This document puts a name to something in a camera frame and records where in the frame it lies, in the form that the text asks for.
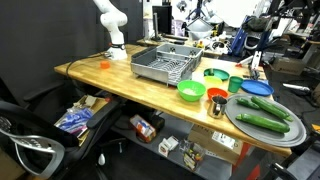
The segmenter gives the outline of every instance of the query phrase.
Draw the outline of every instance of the green bowl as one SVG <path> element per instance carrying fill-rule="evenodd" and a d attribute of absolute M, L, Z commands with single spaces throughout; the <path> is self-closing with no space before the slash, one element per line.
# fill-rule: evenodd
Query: green bowl
<path fill-rule="evenodd" d="M 189 102 L 199 100 L 206 92 L 203 84 L 192 80 L 180 81 L 177 88 L 182 99 Z"/>

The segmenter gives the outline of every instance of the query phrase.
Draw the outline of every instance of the shelf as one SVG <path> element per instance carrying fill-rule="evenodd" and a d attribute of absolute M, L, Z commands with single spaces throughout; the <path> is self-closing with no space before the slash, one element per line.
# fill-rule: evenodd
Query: shelf
<path fill-rule="evenodd" d="M 165 118 L 166 120 L 165 127 L 160 131 L 160 134 L 158 134 L 157 137 L 153 139 L 151 143 L 148 144 L 139 141 L 136 138 L 136 133 L 134 130 L 120 130 L 115 126 L 111 129 L 123 135 L 127 139 L 133 141 L 134 143 L 151 150 L 152 152 L 158 154 L 159 156 L 162 156 L 163 158 L 166 158 L 158 152 L 158 145 L 161 143 L 162 139 L 169 138 L 172 135 L 179 140 L 187 138 L 193 124 L 165 113 L 163 113 L 161 117 Z M 122 117 L 119 121 L 117 121 L 116 126 L 127 127 L 128 123 L 129 118 Z M 178 146 L 173 151 L 170 151 L 167 159 L 189 170 L 183 162 L 183 156 L 182 153 L 179 151 Z M 229 177 L 231 176 L 231 168 L 232 165 L 230 163 L 206 155 L 203 161 L 201 162 L 200 166 L 197 167 L 196 171 L 194 171 L 193 173 L 204 179 L 212 179 L 213 176 L 215 179 L 229 179 Z"/>

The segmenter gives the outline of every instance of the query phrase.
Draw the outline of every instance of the monitor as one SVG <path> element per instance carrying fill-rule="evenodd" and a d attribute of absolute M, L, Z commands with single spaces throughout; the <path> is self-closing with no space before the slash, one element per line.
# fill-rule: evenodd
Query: monitor
<path fill-rule="evenodd" d="M 171 34 L 172 6 L 152 6 L 152 14 L 155 13 L 157 14 L 158 33 Z"/>

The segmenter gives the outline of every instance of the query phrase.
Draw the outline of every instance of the wire dish rack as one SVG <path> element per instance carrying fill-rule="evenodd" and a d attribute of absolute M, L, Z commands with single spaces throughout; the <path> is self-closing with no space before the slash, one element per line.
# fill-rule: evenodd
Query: wire dish rack
<path fill-rule="evenodd" d="M 191 79 L 202 55 L 202 49 L 175 44 L 150 47 L 132 55 L 131 71 L 176 86 L 182 80 Z"/>

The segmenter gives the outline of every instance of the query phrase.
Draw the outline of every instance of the small orange piece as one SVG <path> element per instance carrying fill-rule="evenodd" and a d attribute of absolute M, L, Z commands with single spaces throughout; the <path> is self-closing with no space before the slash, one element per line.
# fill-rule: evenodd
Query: small orange piece
<path fill-rule="evenodd" d="M 110 63 L 108 61 L 101 61 L 100 68 L 101 69 L 108 69 L 110 67 Z"/>

